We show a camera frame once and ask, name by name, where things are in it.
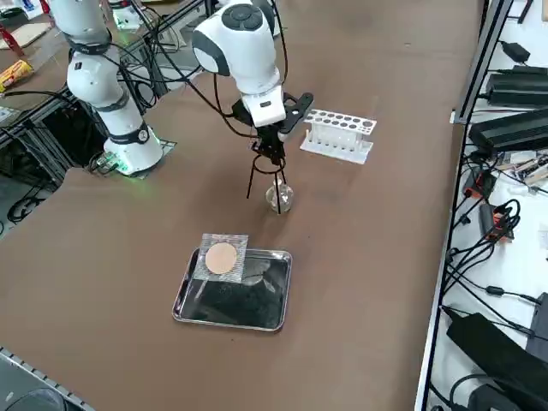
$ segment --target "metal tray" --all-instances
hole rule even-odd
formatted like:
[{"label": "metal tray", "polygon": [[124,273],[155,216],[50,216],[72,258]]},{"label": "metal tray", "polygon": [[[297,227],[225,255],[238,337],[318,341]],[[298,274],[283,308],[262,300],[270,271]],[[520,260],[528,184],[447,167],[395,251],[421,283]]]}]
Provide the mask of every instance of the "metal tray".
[{"label": "metal tray", "polygon": [[193,279],[194,250],[173,305],[177,321],[259,331],[278,331],[285,320],[291,278],[291,254],[246,251],[241,283]]}]

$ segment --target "yellow package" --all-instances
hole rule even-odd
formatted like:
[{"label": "yellow package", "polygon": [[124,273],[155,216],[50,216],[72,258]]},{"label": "yellow package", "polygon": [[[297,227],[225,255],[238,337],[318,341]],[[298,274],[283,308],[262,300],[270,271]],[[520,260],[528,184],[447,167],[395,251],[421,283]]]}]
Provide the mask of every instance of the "yellow package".
[{"label": "yellow package", "polygon": [[6,68],[0,74],[0,92],[5,92],[18,80],[24,79],[33,73],[33,68],[23,60],[19,60],[17,63]]}]

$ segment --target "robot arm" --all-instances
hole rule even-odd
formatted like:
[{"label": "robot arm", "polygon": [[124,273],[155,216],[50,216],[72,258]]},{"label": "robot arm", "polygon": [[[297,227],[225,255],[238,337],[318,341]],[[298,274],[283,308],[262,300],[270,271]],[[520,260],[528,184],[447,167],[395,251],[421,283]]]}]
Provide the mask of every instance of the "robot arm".
[{"label": "robot arm", "polygon": [[68,89],[103,120],[109,131],[104,150],[125,175],[151,168],[162,157],[162,147],[128,90],[118,83],[119,52],[111,45],[98,0],[51,0],[50,6],[74,50]]},{"label": "robot arm", "polygon": [[286,118],[274,48],[274,13],[266,0],[227,0],[194,29],[194,54],[212,73],[232,76],[255,127]]}]

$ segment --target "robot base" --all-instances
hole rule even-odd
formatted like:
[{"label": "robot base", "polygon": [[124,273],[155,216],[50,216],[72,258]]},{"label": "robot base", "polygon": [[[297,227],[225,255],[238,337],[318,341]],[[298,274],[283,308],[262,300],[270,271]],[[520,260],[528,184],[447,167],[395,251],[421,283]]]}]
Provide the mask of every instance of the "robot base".
[{"label": "robot base", "polygon": [[145,144],[116,144],[110,139],[104,143],[104,152],[114,155],[113,160],[118,163],[116,170],[119,173],[131,176],[138,171],[150,169],[160,161],[164,154],[162,145],[150,127],[148,131],[150,138]]}]

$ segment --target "brown tabletop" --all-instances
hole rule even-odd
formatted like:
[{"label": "brown tabletop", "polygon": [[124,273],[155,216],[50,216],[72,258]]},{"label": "brown tabletop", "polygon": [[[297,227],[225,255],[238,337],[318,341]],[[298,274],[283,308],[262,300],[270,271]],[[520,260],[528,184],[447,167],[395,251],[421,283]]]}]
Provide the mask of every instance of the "brown tabletop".
[{"label": "brown tabletop", "polygon": [[[283,18],[285,89],[378,120],[365,165],[300,151],[300,127],[286,145],[295,203],[279,217],[266,177],[245,198],[248,141],[179,89],[146,115],[178,142],[146,180],[71,170],[0,243],[0,344],[97,410],[413,407],[477,4],[284,0]],[[210,75],[197,83],[212,95]],[[237,93],[220,89],[226,108]],[[202,233],[293,254],[279,333],[171,318]]]}]

